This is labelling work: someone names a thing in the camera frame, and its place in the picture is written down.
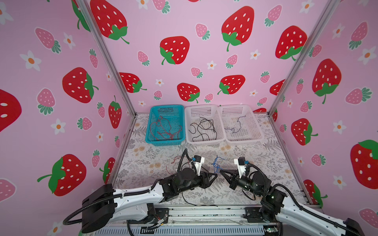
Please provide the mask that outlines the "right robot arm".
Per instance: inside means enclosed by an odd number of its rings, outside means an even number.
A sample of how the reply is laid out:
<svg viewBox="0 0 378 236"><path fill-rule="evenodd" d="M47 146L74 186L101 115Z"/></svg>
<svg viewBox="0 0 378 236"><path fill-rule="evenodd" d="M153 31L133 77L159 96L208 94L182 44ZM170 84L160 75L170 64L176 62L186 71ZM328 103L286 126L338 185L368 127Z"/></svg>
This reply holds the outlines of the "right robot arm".
<svg viewBox="0 0 378 236"><path fill-rule="evenodd" d="M292 226L310 236L363 236L359 223L353 219L341 220L299 203L292 192L282 184L271 185L271 180L260 168L251 163L236 170L220 170L220 174L235 190L243 190L261 197L261 218Z"/></svg>

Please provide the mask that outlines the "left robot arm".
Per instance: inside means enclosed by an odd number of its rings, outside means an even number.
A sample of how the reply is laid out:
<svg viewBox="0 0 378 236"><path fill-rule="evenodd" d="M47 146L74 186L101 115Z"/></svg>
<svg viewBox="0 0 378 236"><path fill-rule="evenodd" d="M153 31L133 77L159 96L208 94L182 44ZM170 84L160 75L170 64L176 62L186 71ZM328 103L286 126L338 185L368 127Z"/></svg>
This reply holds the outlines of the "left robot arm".
<svg viewBox="0 0 378 236"><path fill-rule="evenodd" d="M115 189L105 184L82 201L82 207L63 220L63 225L81 224L81 233L95 232L113 221L143 221L155 216L155 204L170 202L185 191L207 189L217 179L216 173L206 171L202 156L190 158L185 149L177 172L157 179L150 186Z"/></svg>

